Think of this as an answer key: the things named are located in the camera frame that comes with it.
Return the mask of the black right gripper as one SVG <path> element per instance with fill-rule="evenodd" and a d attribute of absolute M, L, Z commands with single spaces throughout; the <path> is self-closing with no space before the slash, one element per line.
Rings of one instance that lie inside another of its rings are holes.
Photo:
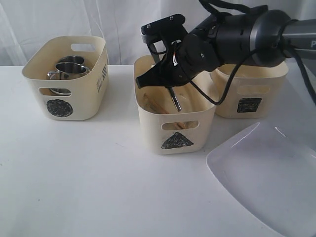
<path fill-rule="evenodd" d="M 203 71 L 215 69 L 215 51 L 205 42 L 182 42 L 171 58 L 155 64 L 152 59 L 135 61 L 138 88 L 183 86 Z"/>

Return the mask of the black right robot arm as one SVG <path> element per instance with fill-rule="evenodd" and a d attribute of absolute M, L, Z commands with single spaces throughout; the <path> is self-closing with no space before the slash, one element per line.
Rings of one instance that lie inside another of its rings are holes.
<path fill-rule="evenodd" d="M 139 88 L 183 86 L 203 71 L 224 64 L 274 67 L 290 57 L 316 57 L 316 22 L 293 20 L 281 10 L 260 14 L 208 16 L 190 32 L 185 17 L 174 14 L 141 27 L 144 43 L 162 41 L 163 58 L 136 78 Z"/>

